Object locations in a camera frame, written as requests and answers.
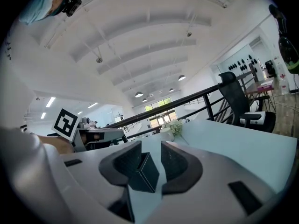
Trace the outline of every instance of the bottle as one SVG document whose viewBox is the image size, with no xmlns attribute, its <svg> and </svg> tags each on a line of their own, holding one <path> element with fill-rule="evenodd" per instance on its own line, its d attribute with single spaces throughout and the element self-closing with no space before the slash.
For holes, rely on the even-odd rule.
<svg viewBox="0 0 299 224">
<path fill-rule="evenodd" d="M 286 18 L 284 14 L 273 4 L 269 5 L 269 11 L 278 24 L 278 47 L 287 69 L 292 74 L 299 74 L 299 54 L 293 46 L 287 33 Z"/>
<path fill-rule="evenodd" d="M 280 89 L 281 89 L 281 94 L 282 95 L 286 95 L 289 93 L 289 84 L 288 84 L 288 81 L 285 79 L 285 75 L 282 74 L 280 76 L 280 81 L 279 81 L 279 86 L 280 86 Z"/>
</svg>

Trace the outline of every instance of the white tabletop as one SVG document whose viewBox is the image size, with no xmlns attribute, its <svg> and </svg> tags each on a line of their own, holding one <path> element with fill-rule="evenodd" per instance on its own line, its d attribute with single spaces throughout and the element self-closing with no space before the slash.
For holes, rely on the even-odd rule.
<svg viewBox="0 0 299 224">
<path fill-rule="evenodd" d="M 265 133 L 208 120 L 183 124 L 182 137 L 174 142 L 227 156 L 266 182 L 276 193 L 281 191 L 291 172 L 297 139 Z M 129 188 L 135 223 L 142 223 L 160 204 L 162 185 L 166 183 L 161 164 L 161 135 L 142 139 L 142 152 L 150 152 L 160 172 L 155 193 Z"/>
<path fill-rule="evenodd" d="M 183 125 L 182 136 L 192 147 L 238 162 L 276 193 L 290 175 L 297 145 L 295 138 L 196 119 Z"/>
</svg>

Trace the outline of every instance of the black railing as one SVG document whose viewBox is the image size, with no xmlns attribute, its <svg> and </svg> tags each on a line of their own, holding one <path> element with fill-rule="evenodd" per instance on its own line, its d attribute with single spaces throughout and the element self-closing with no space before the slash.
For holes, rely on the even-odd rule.
<svg viewBox="0 0 299 224">
<path fill-rule="evenodd" d="M 130 125 L 121 127 L 121 128 L 127 133 L 127 132 L 130 132 L 130 130 L 131 130 L 132 128 L 136 127 L 138 123 L 139 123 L 139 121 L 138 121 L 138 122 L 134 122 L 134 123 L 132 123 L 132 124 L 130 124 Z"/>
<path fill-rule="evenodd" d="M 247 72 L 245 74 L 242 74 L 241 76 L 238 76 L 236 79 L 237 80 L 241 80 L 241 83 L 242 83 L 242 87 L 244 89 L 246 89 L 246 84 L 249 83 L 252 79 L 255 79 L 255 77 L 253 77 L 252 79 L 250 79 L 249 81 L 247 81 L 246 83 L 244 83 L 243 79 L 248 76 L 248 75 L 254 75 L 254 73 L 252 71 L 250 72 Z M 122 120 L 122 121 L 119 121 L 117 123 L 114 123 L 114 124 L 111 124 L 111 125 L 108 125 L 106 126 L 105 128 L 120 128 L 120 127 L 124 127 L 124 126 L 128 126 L 128 125 L 131 125 L 133 123 L 136 123 L 140 120 L 143 120 L 143 119 L 147 119 L 149 117 L 152 117 L 152 116 L 155 116 L 157 114 L 160 114 L 164 111 L 167 111 L 167 110 L 170 110 L 170 109 L 173 109 L 173 108 L 176 108 L 180 105 L 184 105 L 186 103 L 189 103 L 189 102 L 192 102 L 194 100 L 197 100 L 199 98 L 203 99 L 204 102 L 205 102 L 205 106 L 194 111 L 194 112 L 191 112 L 187 115 L 184 115 L 182 117 L 179 117 L 178 119 L 186 119 L 194 114 L 197 114 L 205 109 L 207 109 L 207 113 L 208 113 L 208 118 L 207 120 L 212 120 L 212 121 L 217 121 L 217 122 L 221 122 L 221 123 L 224 123 L 226 121 L 228 121 L 229 118 L 231 118 L 233 116 L 233 113 L 230 112 L 230 115 L 228 115 L 227 117 L 225 117 L 225 114 L 229 108 L 229 105 L 228 103 L 226 102 L 226 100 L 224 100 L 224 97 L 214 101 L 214 102 L 211 102 L 209 101 L 209 94 L 218 90 L 218 85 L 214 85 L 212 87 L 209 87 L 203 91 L 199 91 L 197 93 L 194 93 L 192 95 L 189 95 L 189 96 L 186 96 L 186 97 L 183 97 L 181 99 L 178 99 L 178 100 L 175 100 L 175 101 L 172 101 L 166 105 L 163 105 L 163 106 L 160 106 L 160 107 L 157 107 L 157 108 L 154 108 L 150 111 L 147 111 L 147 112 L 144 112 L 144 113 L 141 113 L 141 114 L 137 114 L 133 117 L 130 117 L 128 119 L 125 119 L 125 120 Z M 220 101 L 222 101 L 222 105 L 220 107 L 220 110 L 216 113 L 216 114 L 213 114 L 213 110 L 212 110 L 212 106 Z M 136 136 L 139 136 L 139 135 L 142 135 L 142 134 L 145 134 L 145 133 L 150 133 L 150 132 L 155 132 L 155 133 L 159 133 L 160 132 L 160 128 L 161 126 L 157 126 L 157 127 L 154 127 L 154 128 L 151 128 L 151 129 L 148 129 L 148 130 L 145 130 L 145 131 L 142 131 L 140 133 L 136 133 L 136 134 L 133 134 L 133 135 L 130 135 L 128 136 L 127 138 L 130 139 L 130 138 L 133 138 L 133 137 L 136 137 Z"/>
<path fill-rule="evenodd" d="M 203 97 L 200 97 L 200 98 L 190 101 L 184 105 L 193 105 L 193 104 L 199 104 L 199 103 L 204 103 L 204 102 L 205 101 L 204 101 Z"/>
</svg>

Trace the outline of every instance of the black office chair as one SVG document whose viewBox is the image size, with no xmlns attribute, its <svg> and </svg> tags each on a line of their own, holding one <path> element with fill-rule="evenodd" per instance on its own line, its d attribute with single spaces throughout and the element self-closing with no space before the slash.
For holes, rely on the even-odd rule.
<svg viewBox="0 0 299 224">
<path fill-rule="evenodd" d="M 249 101 L 245 97 L 240 83 L 236 80 L 234 73 L 224 72 L 222 74 L 219 74 L 219 76 L 222 78 L 222 83 L 219 84 L 219 90 L 229 103 L 234 113 L 232 125 L 271 133 L 275 126 L 275 113 L 266 112 L 266 117 L 263 125 L 251 124 L 251 120 L 258 120 L 261 118 L 261 115 L 245 114 L 246 112 L 250 112 Z M 240 119 L 245 119 L 245 125 L 240 123 Z"/>
</svg>

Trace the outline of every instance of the wooden floor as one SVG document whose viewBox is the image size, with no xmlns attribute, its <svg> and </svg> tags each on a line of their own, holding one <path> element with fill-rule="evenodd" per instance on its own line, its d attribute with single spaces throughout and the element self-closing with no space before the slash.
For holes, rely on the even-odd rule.
<svg viewBox="0 0 299 224">
<path fill-rule="evenodd" d="M 281 95 L 279 87 L 279 81 L 275 80 L 273 90 L 273 96 L 276 106 L 276 123 L 273 133 L 292 137 L 292 126 L 294 126 L 293 137 L 299 139 L 299 93 Z M 263 110 L 266 111 L 266 107 L 269 111 L 268 101 L 264 102 Z M 274 109 L 270 105 L 270 111 L 274 112 Z"/>
</svg>

